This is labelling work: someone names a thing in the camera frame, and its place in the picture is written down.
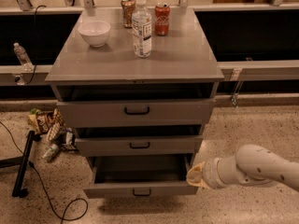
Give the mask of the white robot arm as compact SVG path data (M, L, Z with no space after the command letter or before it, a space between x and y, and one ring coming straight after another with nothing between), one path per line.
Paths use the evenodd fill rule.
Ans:
M281 158L265 147L244 145L234 155L211 158L194 165L186 181L195 187L223 189L273 186L281 183L299 191L299 163Z

